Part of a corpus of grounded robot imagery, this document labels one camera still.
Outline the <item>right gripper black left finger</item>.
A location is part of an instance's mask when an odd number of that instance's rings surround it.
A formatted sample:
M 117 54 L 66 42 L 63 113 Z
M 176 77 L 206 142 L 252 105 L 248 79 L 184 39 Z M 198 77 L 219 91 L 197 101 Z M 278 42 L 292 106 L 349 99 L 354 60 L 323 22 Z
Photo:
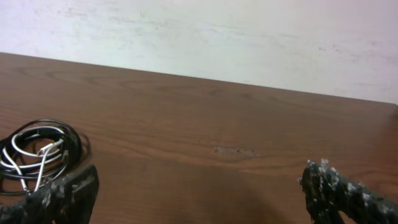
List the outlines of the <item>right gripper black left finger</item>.
M 1 223 L 89 223 L 99 187 L 97 169 L 88 165 L 13 205 L 1 205 Z

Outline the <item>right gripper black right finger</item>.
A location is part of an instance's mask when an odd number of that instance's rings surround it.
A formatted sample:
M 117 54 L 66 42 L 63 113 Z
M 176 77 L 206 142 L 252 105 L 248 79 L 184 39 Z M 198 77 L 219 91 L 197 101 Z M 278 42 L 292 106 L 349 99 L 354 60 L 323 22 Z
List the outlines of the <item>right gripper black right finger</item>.
M 355 223 L 397 224 L 397 202 L 343 177 L 326 159 L 308 160 L 298 181 L 314 224 L 344 224 L 342 213 Z

